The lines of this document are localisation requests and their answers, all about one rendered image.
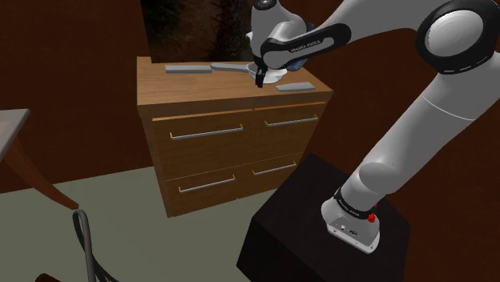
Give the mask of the white bowl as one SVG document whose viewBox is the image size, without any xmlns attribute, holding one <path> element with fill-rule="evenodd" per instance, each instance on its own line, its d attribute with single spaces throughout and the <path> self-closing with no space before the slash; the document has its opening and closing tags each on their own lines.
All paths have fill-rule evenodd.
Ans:
<svg viewBox="0 0 500 282">
<path fill-rule="evenodd" d="M 258 69 L 258 66 L 254 62 L 250 62 L 249 64 L 246 65 L 246 68 L 248 70 L 249 75 L 256 80 L 256 72 Z M 280 69 L 280 70 L 273 70 L 268 68 L 265 76 L 264 76 L 264 81 L 263 84 L 272 84 L 280 81 L 286 74 L 287 74 L 286 69 Z"/>
</svg>

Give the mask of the grey flat remote control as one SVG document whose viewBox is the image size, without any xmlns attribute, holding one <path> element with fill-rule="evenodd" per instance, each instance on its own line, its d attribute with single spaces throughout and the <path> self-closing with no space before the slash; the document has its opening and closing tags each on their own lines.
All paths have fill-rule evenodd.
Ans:
<svg viewBox="0 0 500 282">
<path fill-rule="evenodd" d="M 278 91 L 313 91 L 316 89 L 314 85 L 310 82 L 302 82 L 302 83 L 286 83 L 276 85 L 276 89 Z"/>
<path fill-rule="evenodd" d="M 178 65 L 166 64 L 167 74 L 210 74 L 212 68 L 208 65 Z"/>
</svg>

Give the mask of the wooden chest of drawers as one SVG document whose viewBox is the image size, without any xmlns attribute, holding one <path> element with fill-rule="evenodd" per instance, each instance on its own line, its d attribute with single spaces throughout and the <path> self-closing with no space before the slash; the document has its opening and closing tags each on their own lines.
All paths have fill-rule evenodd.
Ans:
<svg viewBox="0 0 500 282">
<path fill-rule="evenodd" d="M 167 74 L 166 64 L 212 73 Z M 137 109 L 168 216 L 278 188 L 300 162 L 332 89 L 305 69 L 259 88 L 247 64 L 137 59 Z M 316 89 L 276 89 L 302 82 Z"/>
</svg>

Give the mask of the dark robot stand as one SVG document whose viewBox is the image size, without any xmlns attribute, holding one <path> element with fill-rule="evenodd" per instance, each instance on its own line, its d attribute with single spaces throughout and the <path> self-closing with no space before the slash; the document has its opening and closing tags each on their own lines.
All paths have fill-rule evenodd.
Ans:
<svg viewBox="0 0 500 282">
<path fill-rule="evenodd" d="M 331 235 L 321 205 L 348 178 L 309 154 L 252 217 L 236 266 L 250 282 L 403 282 L 410 225 L 381 199 L 371 254 Z"/>
</svg>

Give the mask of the grey metal chair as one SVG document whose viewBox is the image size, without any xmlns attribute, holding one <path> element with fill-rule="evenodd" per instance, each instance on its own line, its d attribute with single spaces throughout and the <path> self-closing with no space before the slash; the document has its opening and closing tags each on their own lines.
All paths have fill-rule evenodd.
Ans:
<svg viewBox="0 0 500 282">
<path fill-rule="evenodd" d="M 76 236 L 84 251 L 88 282 L 119 282 L 99 264 L 93 255 L 90 226 L 85 211 L 81 209 L 73 211 L 72 220 Z"/>
</svg>

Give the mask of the grey-topped wooden table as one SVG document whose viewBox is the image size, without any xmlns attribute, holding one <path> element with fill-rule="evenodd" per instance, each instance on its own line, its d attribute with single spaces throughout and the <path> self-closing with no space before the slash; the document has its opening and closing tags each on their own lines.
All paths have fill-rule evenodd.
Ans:
<svg viewBox="0 0 500 282">
<path fill-rule="evenodd" d="M 51 184 L 24 151 L 18 133 L 30 115 L 29 109 L 0 110 L 0 162 L 5 160 L 22 180 L 47 198 L 76 210 L 79 205 Z"/>
</svg>

